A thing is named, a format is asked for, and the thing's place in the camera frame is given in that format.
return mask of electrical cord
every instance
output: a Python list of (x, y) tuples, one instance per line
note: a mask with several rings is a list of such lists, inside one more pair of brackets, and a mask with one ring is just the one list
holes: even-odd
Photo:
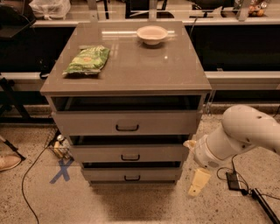
[(22, 14), (24, 15), (25, 14), (25, 0), (24, 0), (24, 2), (23, 2), (23, 7), (22, 7)]
[[(57, 129), (54, 129), (54, 130), (55, 130), (55, 134), (54, 134), (54, 137), (53, 137), (53, 138), (55, 138), (55, 135), (56, 135), (56, 133), (57, 133), (57, 131), (58, 131)], [(41, 155), (43, 154), (43, 152), (48, 148), (48, 146), (50, 145), (51, 141), (53, 141), (53, 139), (52, 139), (52, 140), (49, 140), (49, 137), (46, 139), (44, 149), (38, 154), (38, 156), (37, 156), (37, 158), (35, 159), (35, 161), (33, 162), (33, 164), (28, 168), (27, 172), (24, 174), (24, 177), (23, 177), (22, 183), (21, 183), (21, 192), (22, 192), (22, 194), (23, 194), (24, 200), (25, 200), (27, 206), (28, 206), (28, 207), (30, 208), (30, 210), (32, 211), (32, 213), (33, 213), (33, 215), (34, 215), (34, 217), (35, 217), (35, 219), (36, 219), (37, 224), (39, 224), (39, 218), (38, 218), (38, 216), (36, 215), (36, 213), (34, 212), (34, 210), (32, 209), (30, 203), (28, 202), (28, 200), (27, 200), (27, 198), (26, 198), (26, 196), (25, 196), (25, 188), (24, 188), (24, 186), (25, 186), (25, 177), (26, 177), (26, 175), (28, 174), (28, 172), (31, 170), (31, 168), (37, 163), (38, 159), (41, 157)]]
[(194, 28), (194, 26), (195, 26), (195, 23), (196, 23), (196, 21), (198, 20), (198, 17), (196, 17), (195, 19), (194, 19), (194, 21), (193, 21), (193, 24), (192, 24), (192, 29), (191, 29), (191, 31), (190, 31), (190, 39), (192, 39), (192, 35), (193, 35), (193, 28)]
[(277, 116), (277, 114), (279, 113), (279, 110), (280, 110), (280, 105), (279, 105), (279, 107), (278, 107), (278, 109), (277, 109), (277, 112), (273, 115), (273, 117), (276, 117), (276, 116)]
[[(249, 187), (249, 184), (247, 183), (247, 181), (245, 180), (245, 178), (235, 169), (235, 162), (234, 162), (234, 158), (237, 156), (234, 155), (231, 159), (231, 162), (232, 162), (232, 165), (233, 165), (233, 169), (231, 168), (228, 168), (228, 167), (221, 167), (217, 172), (216, 172), (216, 175), (218, 177), (218, 179), (221, 179), (221, 180), (224, 180), (224, 181), (228, 181), (226, 178), (221, 178), (221, 176), (219, 175), (219, 172), (221, 170), (230, 170), (232, 173), (236, 173), (238, 174), (238, 176), (241, 178), (241, 180), (238, 180), (239, 183), (242, 183), (246, 186), (246, 189), (241, 189), (241, 193), (242, 195), (246, 196), (246, 195), (252, 195), (252, 188)], [(269, 195), (269, 194), (266, 194), (266, 193), (261, 193), (260, 195), (262, 196), (267, 196), (267, 197), (270, 197), (272, 199), (275, 199), (275, 200), (280, 200), (280, 197), (275, 197), (275, 196), (272, 196), (272, 195)]]
[(27, 170), (27, 172), (24, 174), (24, 177), (23, 177), (23, 180), (22, 180), (22, 183), (21, 183), (21, 192), (24, 196), (24, 200), (27, 204), (27, 206), (30, 208), (30, 210), (32, 211), (32, 213), (34, 214), (35, 216), (35, 219), (37, 221), (37, 223), (39, 224), (39, 219), (38, 219), (38, 216), (36, 215), (36, 213), (34, 212), (34, 210), (32, 209), (31, 205), (29, 204), (27, 198), (25, 197), (25, 189), (24, 189), (24, 184), (25, 184), (25, 177), (27, 175), (27, 173), (30, 171), (30, 169), (36, 164), (36, 162), (38, 161), (38, 159), (40, 158), (40, 156), (43, 154), (43, 152), (46, 150), (46, 148), (44, 148), (40, 154), (37, 156), (37, 158), (35, 159), (35, 161), (33, 162), (33, 164), (29, 167), (29, 169)]

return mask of white bowl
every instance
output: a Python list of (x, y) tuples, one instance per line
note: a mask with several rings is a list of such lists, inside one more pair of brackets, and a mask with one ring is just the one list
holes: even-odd
[(137, 30), (137, 36), (147, 45), (154, 46), (162, 42), (168, 33), (161, 26), (147, 25)]

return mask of drawer handle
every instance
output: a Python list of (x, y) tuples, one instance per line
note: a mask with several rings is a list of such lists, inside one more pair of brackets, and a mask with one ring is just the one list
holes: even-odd
[(139, 124), (136, 125), (135, 127), (131, 127), (131, 126), (129, 126), (129, 127), (125, 127), (125, 126), (120, 127), (119, 125), (116, 125), (115, 129), (117, 131), (137, 131), (139, 129)]
[(138, 178), (127, 178), (126, 176), (124, 176), (124, 180), (125, 181), (139, 181), (140, 180), (140, 175), (138, 176)]
[(125, 158), (122, 155), (122, 161), (138, 161), (140, 159), (140, 155), (138, 154), (137, 158)]

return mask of shoe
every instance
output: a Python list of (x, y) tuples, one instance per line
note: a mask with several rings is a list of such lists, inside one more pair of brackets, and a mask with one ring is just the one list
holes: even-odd
[(12, 169), (19, 165), (21, 158), (13, 155), (0, 157), (0, 172)]

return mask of drawer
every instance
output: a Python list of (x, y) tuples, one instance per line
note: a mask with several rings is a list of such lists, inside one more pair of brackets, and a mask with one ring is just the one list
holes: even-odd
[(122, 136), (68, 136), (72, 147), (173, 147), (182, 146), (190, 135), (122, 135)]
[(198, 109), (201, 94), (52, 96), (54, 111), (188, 110)]
[(85, 180), (91, 184), (99, 182), (145, 183), (172, 182), (176, 183), (182, 174), (182, 169), (97, 169), (82, 170)]
[(189, 153), (189, 150), (183, 145), (71, 147), (70, 151), (75, 161), (83, 164), (93, 162), (185, 161)]
[(173, 112), (53, 113), (64, 136), (190, 134), (198, 127), (196, 110)]

